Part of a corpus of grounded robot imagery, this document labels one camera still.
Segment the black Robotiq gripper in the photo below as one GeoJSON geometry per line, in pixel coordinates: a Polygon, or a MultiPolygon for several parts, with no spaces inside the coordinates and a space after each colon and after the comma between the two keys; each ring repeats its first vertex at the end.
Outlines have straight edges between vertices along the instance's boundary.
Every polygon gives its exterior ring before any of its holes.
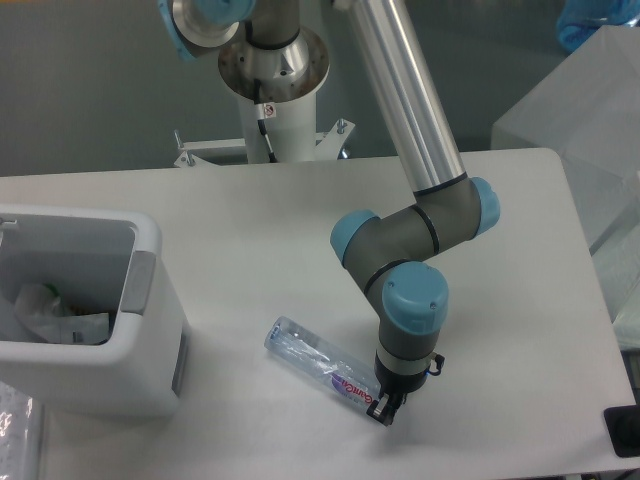
{"type": "Polygon", "coordinates": [[[444,362],[443,355],[435,354],[425,368],[409,375],[392,372],[375,357],[374,372],[380,384],[380,398],[370,404],[366,414],[384,426],[392,425],[398,409],[406,403],[407,395],[420,389],[428,376],[439,376],[444,362]]]}

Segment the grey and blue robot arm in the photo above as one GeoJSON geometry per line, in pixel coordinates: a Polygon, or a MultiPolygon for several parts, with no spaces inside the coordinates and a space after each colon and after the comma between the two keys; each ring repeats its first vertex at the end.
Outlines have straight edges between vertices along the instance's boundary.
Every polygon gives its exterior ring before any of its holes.
{"type": "MultiPolygon", "coordinates": [[[[167,34],[186,61],[210,52],[238,101],[251,164],[337,157],[345,122],[320,136],[316,95],[329,73],[323,40],[300,20],[296,1],[161,1],[167,34]]],[[[376,101],[413,192],[411,205],[387,217],[349,213],[331,246],[379,318],[374,372],[367,385],[344,365],[340,391],[369,417],[389,425],[407,396],[437,376],[435,350],[448,313],[449,288],[428,260],[496,225],[491,185],[463,165],[405,4],[337,1],[348,17],[376,101]]]]}

